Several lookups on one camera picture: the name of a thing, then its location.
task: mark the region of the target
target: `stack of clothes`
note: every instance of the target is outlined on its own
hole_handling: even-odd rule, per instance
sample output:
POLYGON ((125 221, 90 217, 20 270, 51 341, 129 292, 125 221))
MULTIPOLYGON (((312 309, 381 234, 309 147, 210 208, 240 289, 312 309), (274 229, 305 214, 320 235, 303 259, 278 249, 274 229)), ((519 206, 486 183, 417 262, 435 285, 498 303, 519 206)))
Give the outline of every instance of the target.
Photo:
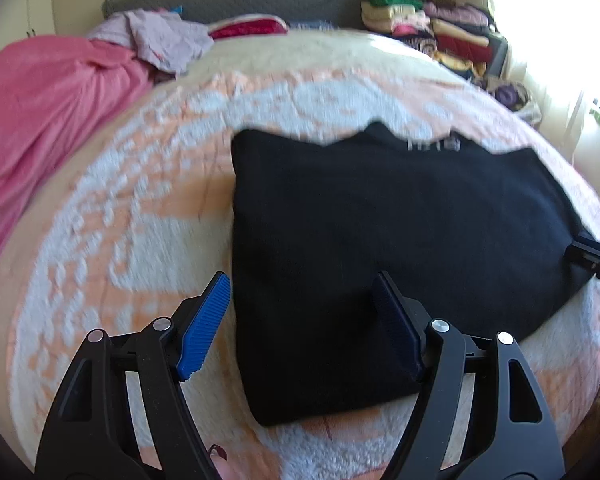
POLYGON ((493 59, 493 17, 455 0, 369 0, 362 2, 369 30, 402 41, 465 79, 483 76, 493 59))

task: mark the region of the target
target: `red pillow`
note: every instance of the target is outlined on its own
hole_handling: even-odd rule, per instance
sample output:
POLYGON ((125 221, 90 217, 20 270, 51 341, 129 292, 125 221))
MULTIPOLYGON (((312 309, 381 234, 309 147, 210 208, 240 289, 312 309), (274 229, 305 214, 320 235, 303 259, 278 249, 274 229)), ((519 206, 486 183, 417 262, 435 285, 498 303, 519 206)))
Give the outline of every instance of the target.
POLYGON ((473 61, 474 63, 490 63, 493 53, 491 47, 480 46, 465 40, 458 40, 451 36, 436 36, 438 50, 451 52, 456 56, 473 61))
POLYGON ((286 28, 280 22, 269 18, 252 22, 231 23, 209 33, 214 40, 234 38, 235 36, 252 36, 258 34, 286 34, 286 28))

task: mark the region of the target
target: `pink blanket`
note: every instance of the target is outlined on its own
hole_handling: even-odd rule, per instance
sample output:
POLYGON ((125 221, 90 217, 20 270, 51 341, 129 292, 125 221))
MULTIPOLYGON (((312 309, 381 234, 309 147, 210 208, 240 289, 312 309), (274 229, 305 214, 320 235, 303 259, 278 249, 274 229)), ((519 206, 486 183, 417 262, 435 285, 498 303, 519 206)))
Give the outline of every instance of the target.
POLYGON ((133 51, 102 41, 39 36, 0 52, 0 250, 40 184, 151 86, 133 51))

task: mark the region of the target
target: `bed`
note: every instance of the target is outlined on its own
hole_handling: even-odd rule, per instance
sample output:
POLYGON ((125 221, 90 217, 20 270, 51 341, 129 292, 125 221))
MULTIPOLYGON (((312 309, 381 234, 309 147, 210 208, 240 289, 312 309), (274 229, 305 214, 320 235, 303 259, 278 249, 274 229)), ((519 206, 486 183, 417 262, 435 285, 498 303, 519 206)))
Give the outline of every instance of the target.
MULTIPOLYGON (((575 170, 423 54, 355 30, 219 41, 65 164, 0 256, 0 432, 21 459, 33 464, 55 390, 88 330, 139 330, 200 293, 216 270, 229 272, 235 132, 256 126, 328 143, 377 118, 416 140, 453 125, 496 153, 533 146, 600 239, 600 200, 575 170)), ((414 398, 262 428, 242 391, 234 327, 230 307, 205 367, 183 384, 204 443, 224 447, 245 479, 380 478, 414 398)), ((589 282, 522 349, 565 443, 600 383, 600 283, 589 282)), ((137 378, 128 380, 143 458, 158 465, 137 378)), ((466 429, 471 377, 465 383, 447 465, 466 429)))

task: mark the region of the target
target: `lavender cloth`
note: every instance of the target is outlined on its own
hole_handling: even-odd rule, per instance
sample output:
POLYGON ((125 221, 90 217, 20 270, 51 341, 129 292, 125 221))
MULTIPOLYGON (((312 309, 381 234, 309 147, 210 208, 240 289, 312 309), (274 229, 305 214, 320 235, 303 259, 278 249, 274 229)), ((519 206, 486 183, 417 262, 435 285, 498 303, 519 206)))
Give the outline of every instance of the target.
POLYGON ((422 10, 424 10, 427 16, 432 18, 440 18, 456 23, 466 23, 477 27, 489 25, 487 16, 483 12, 480 12, 480 10, 471 6, 456 7, 455 9, 441 9, 433 2, 427 2, 422 10))
POLYGON ((187 65, 202 57, 213 45, 206 25, 184 22, 176 12, 126 10, 116 12, 87 34, 125 46, 158 70, 183 74, 187 65))

